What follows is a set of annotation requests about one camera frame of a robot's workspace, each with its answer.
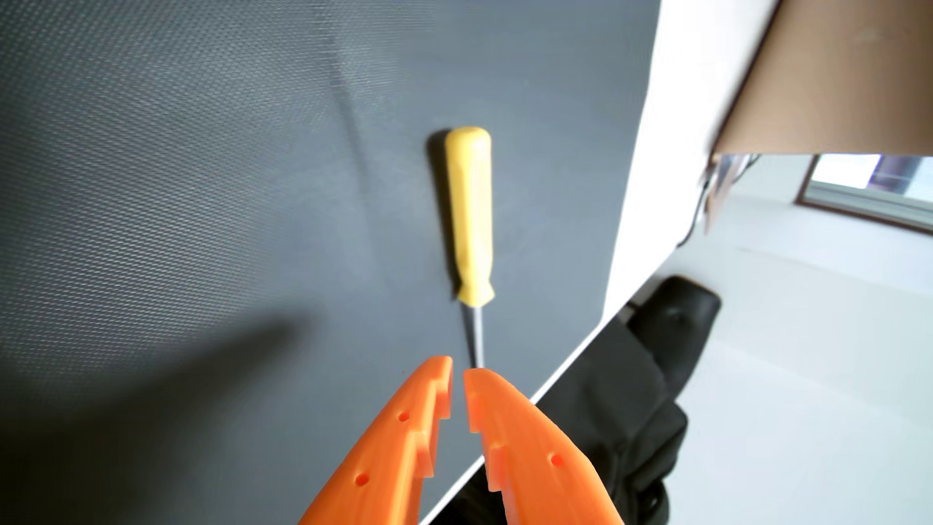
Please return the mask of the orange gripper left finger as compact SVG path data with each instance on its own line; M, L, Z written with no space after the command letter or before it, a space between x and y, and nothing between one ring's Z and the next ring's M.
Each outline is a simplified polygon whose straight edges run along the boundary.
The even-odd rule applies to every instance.
M299 524L417 524L438 426L449 418L452 358L415 369L358 439Z

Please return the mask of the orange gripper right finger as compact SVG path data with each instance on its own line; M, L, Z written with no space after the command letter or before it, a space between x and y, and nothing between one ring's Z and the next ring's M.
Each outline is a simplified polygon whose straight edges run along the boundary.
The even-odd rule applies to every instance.
M464 387L508 524L623 524L589 459L519 389L488 368L466 370Z

